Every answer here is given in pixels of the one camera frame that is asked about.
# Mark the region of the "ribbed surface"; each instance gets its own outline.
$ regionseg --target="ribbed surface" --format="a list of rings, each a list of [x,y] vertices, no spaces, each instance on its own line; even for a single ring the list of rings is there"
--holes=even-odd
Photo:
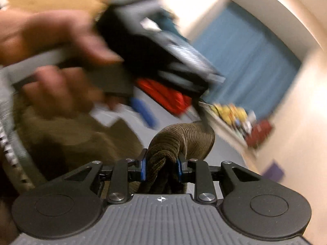
[[[102,219],[79,235],[42,241],[25,234],[12,245],[308,245],[300,237],[288,241],[256,241],[231,229],[210,205],[190,195],[134,195],[127,204],[112,205]]]

